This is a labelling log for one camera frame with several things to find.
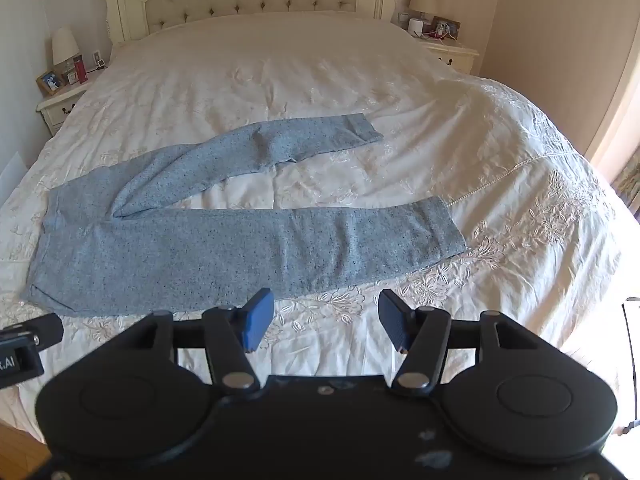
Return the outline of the light blue speckled pants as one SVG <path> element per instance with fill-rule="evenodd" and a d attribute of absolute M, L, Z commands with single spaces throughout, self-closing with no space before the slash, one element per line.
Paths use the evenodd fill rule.
<path fill-rule="evenodd" d="M 464 252 L 438 197 L 388 208 L 184 209 L 243 174 L 361 148 L 360 114 L 256 122 L 71 180 L 48 208 L 23 299 L 70 316 L 237 306 L 396 278 Z"/>

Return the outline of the left cream nightstand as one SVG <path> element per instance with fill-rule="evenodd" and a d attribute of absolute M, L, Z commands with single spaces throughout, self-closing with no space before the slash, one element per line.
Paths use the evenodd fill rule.
<path fill-rule="evenodd" d="M 100 75 L 101 72 L 95 70 L 88 75 L 86 82 L 65 87 L 55 96 L 49 96 L 37 105 L 36 112 L 47 126 L 51 138 L 62 128 L 66 118 L 72 112 L 77 102 Z"/>

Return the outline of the cream nightstand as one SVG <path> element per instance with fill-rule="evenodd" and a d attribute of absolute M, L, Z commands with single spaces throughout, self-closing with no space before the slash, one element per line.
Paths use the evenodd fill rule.
<path fill-rule="evenodd" d="M 36 112 L 47 126 L 51 138 L 62 128 L 66 118 L 72 112 L 77 102 L 100 75 L 101 72 L 95 70 L 88 75 L 86 82 L 65 87 L 55 96 L 49 96 L 37 105 Z"/>
<path fill-rule="evenodd" d="M 436 55 L 443 63 L 459 73 L 472 73 L 474 63 L 480 52 L 452 39 L 418 38 L 421 47 Z"/>

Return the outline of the red cylindrical bottle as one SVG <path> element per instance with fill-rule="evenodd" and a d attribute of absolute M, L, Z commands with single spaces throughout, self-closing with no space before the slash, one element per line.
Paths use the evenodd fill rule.
<path fill-rule="evenodd" d="M 82 59 L 81 55 L 77 55 L 73 58 L 73 61 L 74 61 L 74 69 L 76 72 L 77 81 L 80 84 L 84 84 L 88 80 L 84 60 Z"/>

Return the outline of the right cream nightstand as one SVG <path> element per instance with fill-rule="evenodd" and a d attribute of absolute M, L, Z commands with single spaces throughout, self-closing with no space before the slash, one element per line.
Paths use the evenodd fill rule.
<path fill-rule="evenodd" d="M 459 73 L 472 73 L 474 63 L 480 52 L 452 39 L 418 38 L 421 47 L 436 55 L 443 63 Z"/>

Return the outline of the left white table lamp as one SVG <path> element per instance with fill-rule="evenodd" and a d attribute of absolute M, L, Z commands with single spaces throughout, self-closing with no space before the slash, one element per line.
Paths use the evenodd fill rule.
<path fill-rule="evenodd" d="M 74 84 L 75 58 L 80 49 L 69 27 L 61 27 L 56 30 L 51 40 L 53 67 L 65 79 L 68 84 Z"/>

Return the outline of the white round speaker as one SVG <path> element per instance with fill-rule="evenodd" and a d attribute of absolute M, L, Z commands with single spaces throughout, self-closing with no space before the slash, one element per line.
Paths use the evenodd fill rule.
<path fill-rule="evenodd" d="M 423 35 L 424 21 L 420 18 L 410 18 L 407 32 L 413 37 L 421 37 Z"/>

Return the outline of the wooden photo frame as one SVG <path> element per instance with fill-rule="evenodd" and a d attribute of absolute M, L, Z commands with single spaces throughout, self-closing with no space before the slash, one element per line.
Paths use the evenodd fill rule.
<path fill-rule="evenodd" d="M 64 80 L 58 76 L 55 70 L 49 70 L 40 75 L 36 79 L 36 83 L 47 96 L 54 96 L 65 86 Z"/>

